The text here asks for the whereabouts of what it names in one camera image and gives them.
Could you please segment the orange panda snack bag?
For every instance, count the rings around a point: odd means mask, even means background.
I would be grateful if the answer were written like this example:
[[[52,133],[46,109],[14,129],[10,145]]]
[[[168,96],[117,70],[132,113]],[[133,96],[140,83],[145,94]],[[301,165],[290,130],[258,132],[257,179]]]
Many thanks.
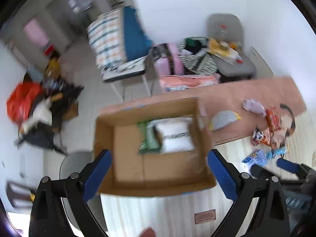
[[[257,146],[258,144],[264,144],[268,147],[271,145],[271,132],[268,127],[264,130],[261,130],[259,127],[254,129],[251,146]]]

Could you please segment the red snack bag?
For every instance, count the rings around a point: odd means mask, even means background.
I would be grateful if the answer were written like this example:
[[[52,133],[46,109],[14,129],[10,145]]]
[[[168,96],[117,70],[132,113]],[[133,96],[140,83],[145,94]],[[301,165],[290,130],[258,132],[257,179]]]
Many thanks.
[[[265,119],[267,121],[269,131],[271,133],[274,133],[275,131],[279,131],[282,128],[281,118],[279,114],[277,113],[275,107],[265,109],[265,113],[266,113]]]

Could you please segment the light blue tissue pack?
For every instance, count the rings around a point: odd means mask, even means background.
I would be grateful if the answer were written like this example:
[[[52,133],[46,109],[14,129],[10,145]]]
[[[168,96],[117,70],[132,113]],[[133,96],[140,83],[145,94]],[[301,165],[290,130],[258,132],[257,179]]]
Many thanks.
[[[266,153],[261,149],[253,151],[241,162],[241,165],[246,170],[250,170],[250,168],[253,165],[265,166],[266,164],[267,164]]]

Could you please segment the plaid folded quilt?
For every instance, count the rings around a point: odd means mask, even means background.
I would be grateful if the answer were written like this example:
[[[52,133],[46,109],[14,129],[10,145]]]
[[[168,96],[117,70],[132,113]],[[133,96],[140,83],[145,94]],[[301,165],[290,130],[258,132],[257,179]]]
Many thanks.
[[[122,8],[98,16],[88,26],[87,35],[99,70],[113,69],[127,61]]]

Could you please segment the patterned tote bag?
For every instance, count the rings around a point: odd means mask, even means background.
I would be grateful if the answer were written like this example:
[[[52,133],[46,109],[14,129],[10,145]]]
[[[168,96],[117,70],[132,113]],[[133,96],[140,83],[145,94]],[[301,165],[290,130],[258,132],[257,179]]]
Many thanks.
[[[217,73],[217,64],[208,52],[208,38],[200,36],[185,38],[177,48],[186,74],[210,76]]]

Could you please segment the pink suitcase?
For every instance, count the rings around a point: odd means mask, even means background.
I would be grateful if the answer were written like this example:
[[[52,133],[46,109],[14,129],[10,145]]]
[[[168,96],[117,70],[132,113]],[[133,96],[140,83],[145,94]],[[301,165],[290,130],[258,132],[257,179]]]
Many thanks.
[[[183,63],[174,43],[162,43],[150,50],[150,57],[159,78],[170,75],[184,75]]]

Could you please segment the open cardboard box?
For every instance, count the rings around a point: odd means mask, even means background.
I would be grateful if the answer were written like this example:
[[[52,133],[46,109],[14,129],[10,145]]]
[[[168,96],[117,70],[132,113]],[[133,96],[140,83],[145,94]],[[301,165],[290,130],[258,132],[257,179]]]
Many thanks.
[[[213,188],[213,148],[200,99],[186,98],[100,114],[94,153],[110,152],[99,192],[131,197],[174,196]]]

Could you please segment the grey chair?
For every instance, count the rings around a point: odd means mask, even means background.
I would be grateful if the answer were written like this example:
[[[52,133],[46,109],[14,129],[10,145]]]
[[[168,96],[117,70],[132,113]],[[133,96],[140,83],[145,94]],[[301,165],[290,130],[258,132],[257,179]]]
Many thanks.
[[[222,82],[252,79],[255,65],[243,52],[244,31],[233,14],[214,13],[208,17],[209,53],[217,65]]]

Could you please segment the blue folded quilt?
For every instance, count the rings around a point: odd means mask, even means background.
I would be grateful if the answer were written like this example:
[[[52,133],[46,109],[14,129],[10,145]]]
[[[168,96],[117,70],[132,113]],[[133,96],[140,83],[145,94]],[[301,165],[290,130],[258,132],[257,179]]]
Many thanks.
[[[130,6],[123,8],[123,30],[127,61],[147,56],[151,48],[151,40],[139,23],[136,9]]]

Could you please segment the brown mat label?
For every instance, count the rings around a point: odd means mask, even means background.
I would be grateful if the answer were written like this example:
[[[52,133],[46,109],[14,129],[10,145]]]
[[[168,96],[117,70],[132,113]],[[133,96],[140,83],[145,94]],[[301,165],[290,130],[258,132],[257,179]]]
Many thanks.
[[[210,221],[216,220],[216,210],[208,210],[203,212],[198,212],[194,214],[194,223],[197,224],[203,224]]]

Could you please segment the silver yellow pouch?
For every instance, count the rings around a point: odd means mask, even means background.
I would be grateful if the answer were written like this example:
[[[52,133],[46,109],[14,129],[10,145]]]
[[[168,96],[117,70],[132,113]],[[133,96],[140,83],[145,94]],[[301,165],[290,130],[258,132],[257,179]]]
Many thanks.
[[[219,130],[238,120],[241,120],[238,113],[231,110],[220,111],[211,118],[209,129],[211,131]]]

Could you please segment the yellow bag on floor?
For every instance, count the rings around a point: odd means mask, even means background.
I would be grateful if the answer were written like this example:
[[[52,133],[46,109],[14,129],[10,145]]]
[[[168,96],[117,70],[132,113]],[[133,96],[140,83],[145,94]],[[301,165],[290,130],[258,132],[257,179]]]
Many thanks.
[[[49,64],[47,65],[45,71],[44,71],[44,76],[46,78],[52,78],[57,80],[60,77],[61,74],[61,67],[60,63],[58,62],[58,58],[54,57],[51,58],[49,61]]]

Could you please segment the green snack bag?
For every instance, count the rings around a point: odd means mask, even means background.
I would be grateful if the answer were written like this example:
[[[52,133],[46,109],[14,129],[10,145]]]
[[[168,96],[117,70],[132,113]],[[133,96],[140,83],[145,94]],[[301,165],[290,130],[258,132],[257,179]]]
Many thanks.
[[[138,154],[160,153],[162,144],[158,138],[155,124],[152,121],[141,121],[137,123],[137,126],[141,133],[141,144]]]

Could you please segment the lilac cloth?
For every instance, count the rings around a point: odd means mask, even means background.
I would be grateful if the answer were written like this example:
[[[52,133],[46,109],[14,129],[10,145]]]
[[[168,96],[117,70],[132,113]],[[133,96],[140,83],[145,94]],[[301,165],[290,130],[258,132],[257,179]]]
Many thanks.
[[[252,112],[262,117],[266,116],[266,110],[263,105],[255,99],[245,99],[242,103],[242,108],[248,112]]]

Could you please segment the yellow snack bags on chair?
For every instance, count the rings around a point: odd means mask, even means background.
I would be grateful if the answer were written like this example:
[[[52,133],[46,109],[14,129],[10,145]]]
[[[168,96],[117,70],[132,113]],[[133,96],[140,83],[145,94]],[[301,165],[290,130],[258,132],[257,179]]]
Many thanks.
[[[209,40],[209,52],[213,55],[230,59],[236,59],[239,56],[239,53],[232,49],[227,43],[218,42],[214,38]]]

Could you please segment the white bench chair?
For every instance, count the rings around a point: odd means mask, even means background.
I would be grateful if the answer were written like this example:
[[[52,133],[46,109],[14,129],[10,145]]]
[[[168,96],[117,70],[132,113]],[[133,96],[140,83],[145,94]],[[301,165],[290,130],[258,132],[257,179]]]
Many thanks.
[[[124,97],[117,90],[115,86],[115,82],[122,81],[125,79],[133,78],[136,76],[141,76],[142,82],[144,83],[145,89],[149,97],[152,96],[151,90],[148,84],[148,80],[146,77],[146,68],[147,68],[147,56],[138,58],[136,60],[132,60],[126,62],[118,67],[115,70],[104,70],[101,73],[102,82],[105,84],[110,84],[112,90],[123,103],[125,101]]]

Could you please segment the red plastic bag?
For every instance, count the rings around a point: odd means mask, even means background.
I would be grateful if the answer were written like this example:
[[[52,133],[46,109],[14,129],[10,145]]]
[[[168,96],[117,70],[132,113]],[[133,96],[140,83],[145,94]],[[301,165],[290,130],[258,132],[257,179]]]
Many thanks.
[[[34,100],[43,92],[44,89],[38,83],[18,83],[7,99],[7,115],[9,119],[17,125],[21,125],[28,119]]]

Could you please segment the long blue snack pack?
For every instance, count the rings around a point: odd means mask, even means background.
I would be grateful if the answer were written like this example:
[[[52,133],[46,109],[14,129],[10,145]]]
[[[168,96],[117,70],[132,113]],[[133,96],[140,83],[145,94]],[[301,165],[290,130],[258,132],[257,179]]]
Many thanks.
[[[285,156],[285,154],[288,153],[289,148],[286,146],[283,146],[281,148],[278,148],[276,150],[271,150],[266,153],[266,159],[271,160],[275,158],[276,156],[281,156],[282,158]]]

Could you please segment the pink folded blanket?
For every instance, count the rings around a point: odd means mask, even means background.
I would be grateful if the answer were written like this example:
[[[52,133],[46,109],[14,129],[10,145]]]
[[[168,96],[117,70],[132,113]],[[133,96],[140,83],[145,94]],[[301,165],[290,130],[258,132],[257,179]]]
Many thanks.
[[[163,93],[172,91],[187,90],[205,86],[218,85],[220,83],[220,75],[168,75],[159,78],[159,84]]]

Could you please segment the white plastic package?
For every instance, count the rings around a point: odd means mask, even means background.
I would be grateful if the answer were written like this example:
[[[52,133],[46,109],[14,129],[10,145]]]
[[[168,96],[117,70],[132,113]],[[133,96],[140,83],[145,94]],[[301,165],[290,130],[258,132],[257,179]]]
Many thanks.
[[[190,132],[192,117],[175,117],[151,121],[162,139],[161,153],[193,151],[196,147]]]

